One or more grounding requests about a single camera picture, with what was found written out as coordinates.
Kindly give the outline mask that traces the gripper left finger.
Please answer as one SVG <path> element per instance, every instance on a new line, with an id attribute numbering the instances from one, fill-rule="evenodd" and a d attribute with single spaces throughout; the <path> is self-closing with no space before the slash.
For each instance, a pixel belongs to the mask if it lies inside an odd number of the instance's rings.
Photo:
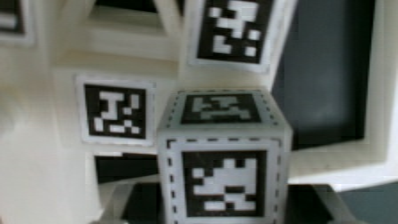
<path id="1" fill-rule="evenodd" d="M 162 196 L 157 183 L 120 184 L 100 219 L 90 224 L 162 224 Z"/>

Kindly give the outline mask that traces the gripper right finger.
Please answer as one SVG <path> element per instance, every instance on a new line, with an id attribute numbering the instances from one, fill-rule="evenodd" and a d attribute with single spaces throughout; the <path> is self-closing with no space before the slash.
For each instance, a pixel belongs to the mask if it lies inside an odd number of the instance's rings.
<path id="1" fill-rule="evenodd" d="M 285 224 L 365 224 L 328 184 L 289 186 Z"/>

